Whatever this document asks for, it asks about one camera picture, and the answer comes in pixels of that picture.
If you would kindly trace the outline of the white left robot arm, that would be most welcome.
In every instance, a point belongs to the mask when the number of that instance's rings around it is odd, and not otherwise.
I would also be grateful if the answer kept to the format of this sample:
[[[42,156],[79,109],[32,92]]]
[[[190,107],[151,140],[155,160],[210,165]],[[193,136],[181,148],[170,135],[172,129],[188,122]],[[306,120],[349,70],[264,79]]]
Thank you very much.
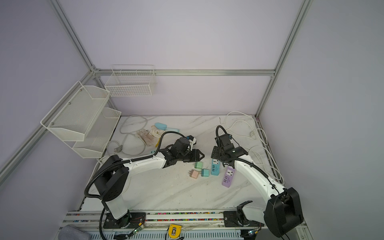
[[[118,155],[108,157],[91,177],[84,190],[85,198],[98,199],[103,205],[99,221],[99,233],[103,240],[106,237],[102,230],[102,219],[106,213],[107,220],[112,219],[118,228],[125,228],[132,221],[123,197],[131,178],[147,171],[173,166],[179,161],[184,163],[201,161],[205,155],[194,148],[196,142],[197,139],[193,136],[169,131],[161,135],[153,154],[131,159],[123,159]]]

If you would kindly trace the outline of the green USB charger plug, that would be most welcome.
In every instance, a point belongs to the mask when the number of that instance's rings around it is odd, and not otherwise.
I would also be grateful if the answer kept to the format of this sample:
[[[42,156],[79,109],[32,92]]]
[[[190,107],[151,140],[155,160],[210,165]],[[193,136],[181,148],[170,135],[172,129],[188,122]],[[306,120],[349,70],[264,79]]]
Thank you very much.
[[[195,169],[201,170],[203,168],[202,162],[195,162]]]

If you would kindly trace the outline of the teal power strip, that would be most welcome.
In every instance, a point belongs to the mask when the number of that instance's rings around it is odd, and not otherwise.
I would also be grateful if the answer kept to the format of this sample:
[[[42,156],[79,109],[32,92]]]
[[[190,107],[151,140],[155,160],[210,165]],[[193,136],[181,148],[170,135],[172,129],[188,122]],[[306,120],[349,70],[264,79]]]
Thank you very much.
[[[211,175],[218,176],[220,174],[220,161],[212,159]]]

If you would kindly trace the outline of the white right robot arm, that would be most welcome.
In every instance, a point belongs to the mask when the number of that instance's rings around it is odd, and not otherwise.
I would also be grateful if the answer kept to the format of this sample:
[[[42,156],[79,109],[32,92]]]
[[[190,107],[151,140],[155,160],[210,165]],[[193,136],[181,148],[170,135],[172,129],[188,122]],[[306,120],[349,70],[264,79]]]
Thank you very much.
[[[216,146],[211,157],[242,174],[264,200],[262,204],[248,200],[238,205],[238,223],[241,226],[250,225],[252,222],[264,224],[275,237],[281,239],[302,224],[304,215],[299,193],[294,188],[287,189],[270,179],[243,147],[234,146],[234,138],[223,126],[218,125],[215,134]]]

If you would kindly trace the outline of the purple power strip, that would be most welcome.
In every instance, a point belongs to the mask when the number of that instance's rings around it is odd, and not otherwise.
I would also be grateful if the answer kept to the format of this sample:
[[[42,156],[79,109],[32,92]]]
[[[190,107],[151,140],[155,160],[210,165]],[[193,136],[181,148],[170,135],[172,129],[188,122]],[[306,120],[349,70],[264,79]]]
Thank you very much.
[[[227,166],[222,180],[222,186],[229,188],[232,185],[235,172],[236,170],[234,168]]]

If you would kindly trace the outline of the pink USB charger plug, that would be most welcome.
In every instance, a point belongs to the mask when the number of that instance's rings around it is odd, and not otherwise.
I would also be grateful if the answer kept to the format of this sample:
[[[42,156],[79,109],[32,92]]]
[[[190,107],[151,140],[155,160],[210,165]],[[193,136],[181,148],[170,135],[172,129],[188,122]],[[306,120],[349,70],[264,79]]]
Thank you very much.
[[[196,170],[191,170],[189,171],[189,176],[193,179],[197,179],[200,175],[200,172],[199,171],[196,171]]]

